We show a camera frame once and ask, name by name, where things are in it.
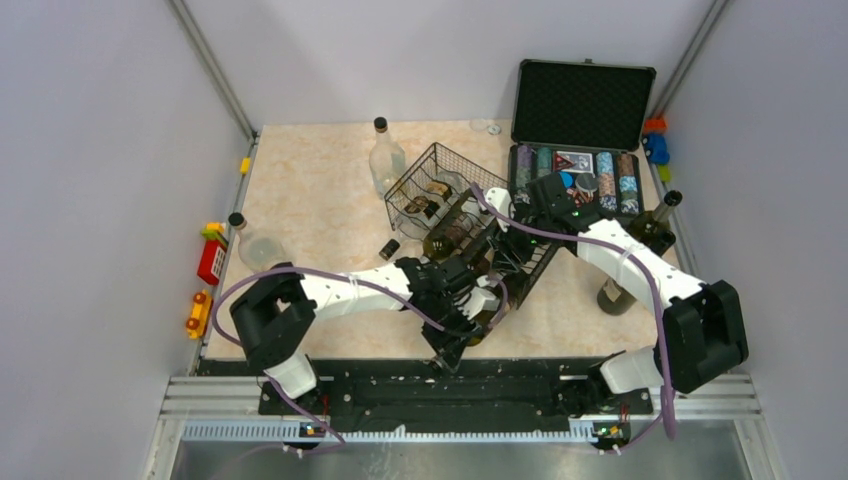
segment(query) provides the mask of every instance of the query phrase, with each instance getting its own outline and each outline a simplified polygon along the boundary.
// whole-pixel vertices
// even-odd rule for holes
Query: table
[[[468,121],[390,123],[389,131],[406,151],[407,165],[440,142],[507,178],[511,124],[493,123],[502,133],[476,132]],[[242,212],[248,222],[278,235],[295,265],[348,272],[384,264],[377,252],[391,228],[371,181],[373,145],[371,123],[266,126]],[[636,155],[645,208],[653,209],[656,189],[641,149]],[[237,239],[230,248],[224,288],[251,273],[235,254]],[[420,254],[420,244],[405,246],[395,258],[410,254]],[[666,260],[677,263],[673,251]],[[606,356],[653,345],[655,322],[641,305],[620,317],[598,308],[595,295],[604,278],[594,266],[560,250],[521,308],[480,345],[468,348],[464,358]],[[219,318],[233,334],[228,309],[237,297],[224,302]],[[316,322],[301,346],[315,358],[431,358],[420,329],[421,320],[410,312],[362,312]],[[244,354],[212,332],[205,358],[243,359]]]

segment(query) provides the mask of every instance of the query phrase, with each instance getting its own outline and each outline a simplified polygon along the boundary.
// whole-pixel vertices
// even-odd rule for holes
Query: stack of poker chips
[[[551,173],[553,165],[553,152],[548,147],[542,147],[536,150],[536,177],[544,177]]]
[[[639,213],[639,187],[633,166],[633,156],[618,157],[618,188],[621,190],[621,213]]]
[[[531,178],[533,168],[533,149],[527,145],[518,147],[518,168],[515,172],[516,188],[524,188]]]
[[[601,196],[601,207],[615,211],[615,175],[612,169],[612,154],[601,152],[598,154],[598,194]]]

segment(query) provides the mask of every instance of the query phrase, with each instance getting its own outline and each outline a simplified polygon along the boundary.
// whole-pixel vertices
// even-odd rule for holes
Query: blue toy
[[[665,137],[659,133],[649,133],[642,137],[642,146],[645,149],[645,157],[651,163],[666,165],[671,160]]]

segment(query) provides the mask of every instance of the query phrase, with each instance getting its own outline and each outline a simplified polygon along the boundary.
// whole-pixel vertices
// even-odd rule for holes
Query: bottle label
[[[436,202],[427,199],[427,197],[423,195],[419,195],[415,197],[409,204],[404,207],[403,211],[410,214],[415,215],[417,213],[423,213],[427,219],[433,218],[433,215],[439,210],[439,204]]]
[[[432,180],[427,184],[427,187],[424,189],[427,193],[432,193],[442,197],[442,200],[447,200],[453,194],[453,191],[445,182],[440,182],[438,180]]]
[[[611,302],[614,302],[621,296],[621,289],[618,288],[615,280],[608,278],[606,283],[604,283],[604,293],[607,294],[607,298],[609,298]]]

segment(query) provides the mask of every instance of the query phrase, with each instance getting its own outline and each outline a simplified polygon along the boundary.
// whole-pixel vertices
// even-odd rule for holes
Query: metal post
[[[692,68],[692,64],[695,63],[695,59],[698,58],[698,54],[701,53],[701,49],[732,1],[714,0],[713,4],[710,5],[710,9],[707,10],[707,14],[701,21],[701,25],[698,26],[698,30],[695,32],[692,40],[689,41],[689,45],[686,47],[686,51],[683,52],[680,62],[675,67],[674,72],[672,72],[671,78],[669,78],[668,83],[666,83],[659,97],[657,97],[657,103],[651,112],[651,118],[661,116],[668,109],[669,104],[674,99],[674,95],[677,94],[677,90],[683,84],[686,74],[689,73],[689,69]]]
[[[247,119],[247,115],[244,113],[244,108],[241,106],[233,88],[224,76],[221,66],[215,59],[215,55],[212,54],[212,49],[209,48],[209,44],[203,37],[203,32],[200,31],[200,27],[194,20],[194,16],[192,16],[185,1],[166,1],[168,6],[171,7],[171,11],[174,13],[174,17],[176,17],[177,21],[180,23],[180,27],[182,27],[183,32],[188,39],[189,45],[191,45],[194,53],[197,54],[197,59],[200,61],[203,70],[206,71],[206,74],[212,81],[212,86],[215,87],[215,91],[218,92],[218,96],[221,98],[221,101],[224,102],[224,106],[227,108],[230,116],[233,117],[233,120],[236,121],[242,133],[244,133],[244,136],[247,137],[248,140],[254,139],[256,137],[256,129],[251,126],[250,120]]]

